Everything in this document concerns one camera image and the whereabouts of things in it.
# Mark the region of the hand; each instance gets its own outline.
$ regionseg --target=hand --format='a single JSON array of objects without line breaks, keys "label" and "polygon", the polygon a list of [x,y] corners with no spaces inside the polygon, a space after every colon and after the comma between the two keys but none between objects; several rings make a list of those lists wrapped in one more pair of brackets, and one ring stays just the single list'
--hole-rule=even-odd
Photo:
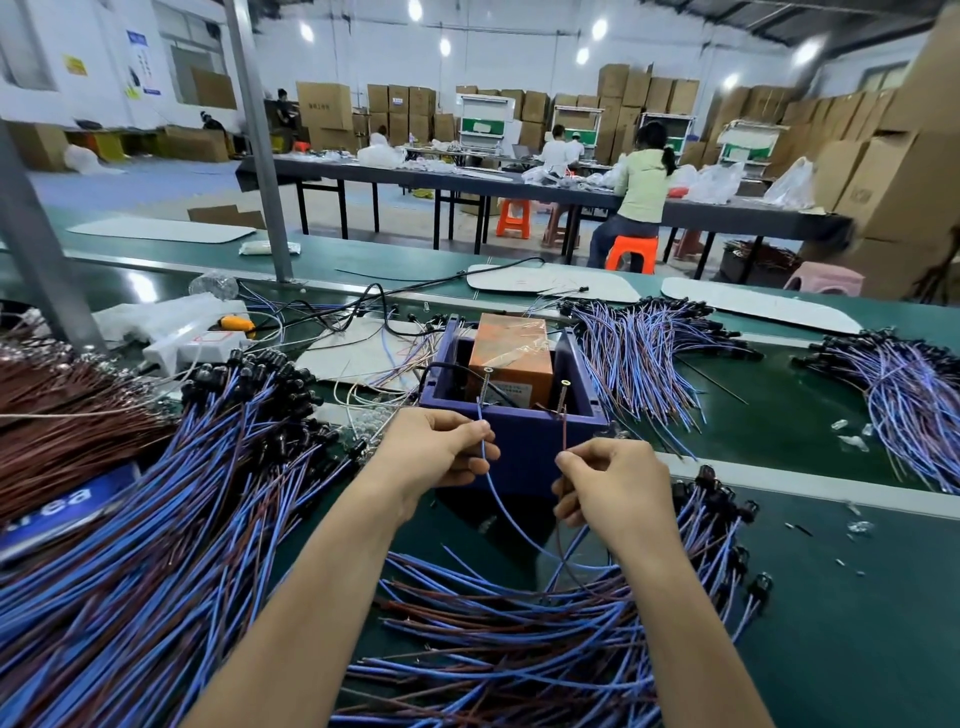
[{"label": "hand", "polygon": [[487,421],[445,409],[404,407],[394,415],[362,475],[381,492],[396,491],[408,520],[430,488],[468,485],[487,474],[490,463],[480,456],[481,441],[486,441],[487,460],[500,457]]},{"label": "hand", "polygon": [[680,543],[670,472],[649,443],[594,438],[558,454],[557,467],[553,512],[567,525],[589,523],[617,554]]}]

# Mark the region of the pink stool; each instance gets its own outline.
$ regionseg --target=pink stool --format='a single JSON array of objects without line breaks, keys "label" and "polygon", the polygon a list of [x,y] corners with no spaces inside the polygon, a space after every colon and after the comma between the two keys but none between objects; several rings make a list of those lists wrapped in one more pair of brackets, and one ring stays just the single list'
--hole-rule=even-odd
[{"label": "pink stool", "polygon": [[832,293],[840,296],[859,296],[863,276],[850,268],[828,263],[802,263],[783,286],[787,291],[804,293]]}]

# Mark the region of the metal pole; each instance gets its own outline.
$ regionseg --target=metal pole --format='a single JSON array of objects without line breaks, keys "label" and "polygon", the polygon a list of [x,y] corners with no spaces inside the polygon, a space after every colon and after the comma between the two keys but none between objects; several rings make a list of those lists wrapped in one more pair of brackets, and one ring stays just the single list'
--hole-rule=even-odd
[{"label": "metal pole", "polygon": [[0,237],[54,336],[78,351],[105,352],[90,307],[73,278],[53,226],[0,121]]},{"label": "metal pole", "polygon": [[256,49],[253,46],[250,6],[247,0],[226,0],[224,8],[227,11],[227,27],[233,56],[237,61],[237,81],[240,83],[244,113],[247,116],[247,132],[253,149],[253,164],[260,186],[260,200],[263,201],[263,217],[267,223],[276,279],[284,282],[293,278],[294,270],[290,264],[290,250],[287,248],[287,228],[283,222],[280,188],[276,183],[267,111],[263,107],[263,85],[260,83]]}]

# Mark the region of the poster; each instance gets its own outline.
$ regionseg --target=poster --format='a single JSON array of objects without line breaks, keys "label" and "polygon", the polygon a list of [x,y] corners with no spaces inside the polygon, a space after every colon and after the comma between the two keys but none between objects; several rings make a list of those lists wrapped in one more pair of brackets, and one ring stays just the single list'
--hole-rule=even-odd
[{"label": "poster", "polygon": [[63,56],[63,65],[66,66],[67,73],[72,73],[74,76],[85,76],[86,75],[86,66],[84,62],[78,59],[76,56]]},{"label": "poster", "polygon": [[147,37],[142,33],[127,31],[130,41],[130,84],[143,93],[159,96],[160,91],[154,83],[154,65],[150,62],[150,48]]}]

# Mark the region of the orange box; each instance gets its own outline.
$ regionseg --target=orange box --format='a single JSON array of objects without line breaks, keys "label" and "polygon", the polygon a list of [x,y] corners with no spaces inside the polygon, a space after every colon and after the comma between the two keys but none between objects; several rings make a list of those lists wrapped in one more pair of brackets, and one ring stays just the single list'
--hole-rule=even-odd
[{"label": "orange box", "polygon": [[[553,385],[553,362],[546,338],[546,321],[481,314],[469,367],[480,377],[486,376],[485,368],[493,369],[491,383],[520,407],[547,406]],[[470,377],[468,397],[479,396],[482,386],[480,379]],[[488,402],[498,403],[498,400],[494,392],[488,391]]]}]

